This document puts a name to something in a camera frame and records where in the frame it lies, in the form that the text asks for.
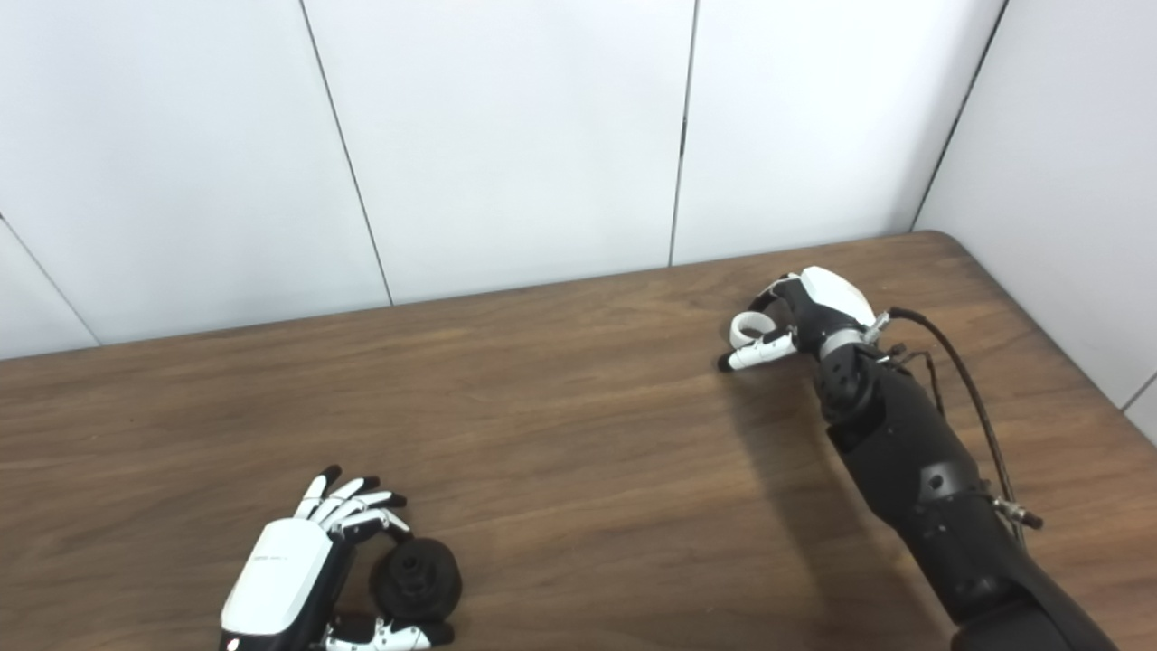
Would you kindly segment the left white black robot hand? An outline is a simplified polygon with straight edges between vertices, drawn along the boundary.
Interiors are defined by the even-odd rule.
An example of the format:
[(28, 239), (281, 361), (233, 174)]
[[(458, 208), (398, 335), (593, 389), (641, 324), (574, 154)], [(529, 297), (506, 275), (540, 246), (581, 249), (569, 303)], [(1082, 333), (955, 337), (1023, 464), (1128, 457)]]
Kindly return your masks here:
[[(331, 465), (311, 479), (289, 516), (265, 524), (221, 611), (222, 650), (429, 650), (450, 646), (450, 615), (463, 592), (445, 543), (417, 537), (401, 519), (408, 498), (379, 478)], [(358, 548), (373, 537), (392, 548), (368, 579), (376, 611), (342, 613), (339, 598)]]

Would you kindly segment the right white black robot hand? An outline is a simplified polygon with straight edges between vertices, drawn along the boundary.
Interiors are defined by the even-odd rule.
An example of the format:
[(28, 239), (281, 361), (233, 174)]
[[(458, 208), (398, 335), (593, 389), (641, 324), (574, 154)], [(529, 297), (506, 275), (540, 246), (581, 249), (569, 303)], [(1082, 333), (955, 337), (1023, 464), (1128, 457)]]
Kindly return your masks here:
[(821, 360), (843, 345), (872, 343), (876, 323), (877, 315), (858, 288), (811, 265), (776, 278), (732, 317), (731, 352), (720, 356), (716, 368), (731, 373), (794, 354)]

